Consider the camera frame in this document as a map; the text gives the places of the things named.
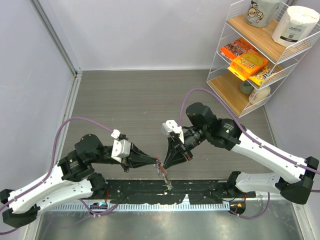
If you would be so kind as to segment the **red grey carabiner keyring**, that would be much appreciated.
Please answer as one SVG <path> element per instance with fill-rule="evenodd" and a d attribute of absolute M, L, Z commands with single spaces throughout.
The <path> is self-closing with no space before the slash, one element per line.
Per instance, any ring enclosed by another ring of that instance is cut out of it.
<path fill-rule="evenodd" d="M 161 164 L 160 165 L 160 169 L 161 169 L 162 177 L 164 179 L 164 182 L 165 182 L 165 185 L 167 187 L 167 190 L 168 191 L 173 190 L 174 187 L 173 187 L 172 182 L 171 182 L 171 180 L 170 180 L 170 178 L 168 176 L 167 171 L 164 168 L 164 165 L 161 163 L 160 159 L 157 156 L 155 157 L 155 159 L 157 160 L 157 163 Z"/>

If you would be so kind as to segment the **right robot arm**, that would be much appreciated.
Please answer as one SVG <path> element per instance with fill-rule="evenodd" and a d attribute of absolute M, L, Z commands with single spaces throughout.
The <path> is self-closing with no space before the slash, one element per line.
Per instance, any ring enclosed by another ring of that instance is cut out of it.
<path fill-rule="evenodd" d="M 200 102 L 189 105 L 185 112 L 191 122 L 186 131 L 175 120 L 167 120 L 161 126 L 168 140 L 165 169 L 190 161 L 192 150 L 208 141 L 214 147 L 249 157 L 272 171 L 255 174 L 233 171 L 225 184 L 225 191 L 233 198 L 249 192 L 265 192 L 279 194 L 295 204 L 307 203 L 319 165 L 316 158 L 289 154 L 243 125 L 237 125 L 233 119 L 217 118 Z"/>

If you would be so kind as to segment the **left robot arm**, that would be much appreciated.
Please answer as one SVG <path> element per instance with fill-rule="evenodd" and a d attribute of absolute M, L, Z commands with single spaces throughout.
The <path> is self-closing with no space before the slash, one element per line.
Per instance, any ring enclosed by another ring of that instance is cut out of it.
<path fill-rule="evenodd" d="M 108 184 L 95 172 L 93 164 L 120 165 L 128 172 L 156 162 L 156 157 L 144 153 L 125 138 L 107 146 L 96 135 L 87 134 L 44 176 L 18 190 L 0 192 L 0 201 L 7 207 L 2 212 L 3 223 L 20 228 L 55 206 L 78 199 L 105 198 Z"/>

